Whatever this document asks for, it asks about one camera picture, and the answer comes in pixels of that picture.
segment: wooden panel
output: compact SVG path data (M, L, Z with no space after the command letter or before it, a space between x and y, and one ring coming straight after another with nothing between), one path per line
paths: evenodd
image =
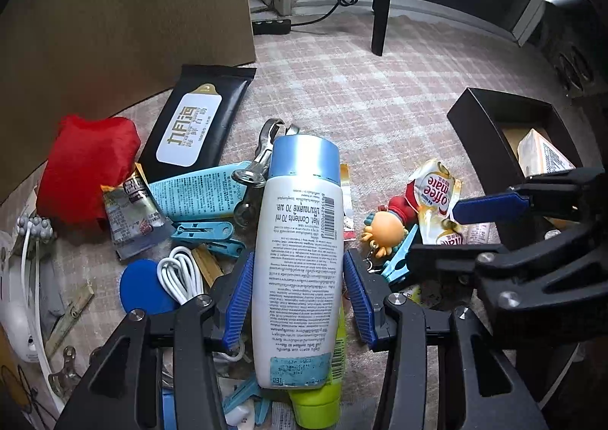
M68 113L103 118L170 87L183 63L255 60L247 0L10 0L0 15L0 201Z

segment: green tube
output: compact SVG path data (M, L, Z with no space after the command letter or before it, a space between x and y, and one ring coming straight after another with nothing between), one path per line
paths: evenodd
M319 429L335 425L340 418L340 393L346 368L346 326L344 309L336 333L336 345L325 385L318 389L289 390L296 422L302 428Z

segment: crab toy keychain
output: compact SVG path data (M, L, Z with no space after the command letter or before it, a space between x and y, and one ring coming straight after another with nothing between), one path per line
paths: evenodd
M379 206L378 211L367 216L361 234L361 242L370 245L370 256L377 259L388 257L393 248L399 245L407 235L405 225L416 218L416 211L397 195L388 201L387 206Z

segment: snack wrapper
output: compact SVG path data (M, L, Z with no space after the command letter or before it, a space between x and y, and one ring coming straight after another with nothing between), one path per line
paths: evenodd
M407 181L405 201L418 213L425 245L460 245L461 227L452 219L460 199L462 182L441 161L431 159L416 169Z
M121 260L147 250L173 233L139 167L117 187L102 186L112 242Z

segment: red and white packet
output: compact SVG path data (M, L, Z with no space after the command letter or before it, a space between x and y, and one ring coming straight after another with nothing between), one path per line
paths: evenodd
M452 217L460 199L462 182L454 178L441 161L431 159L407 180L405 201L418 213L418 224L425 245L460 245L460 225Z

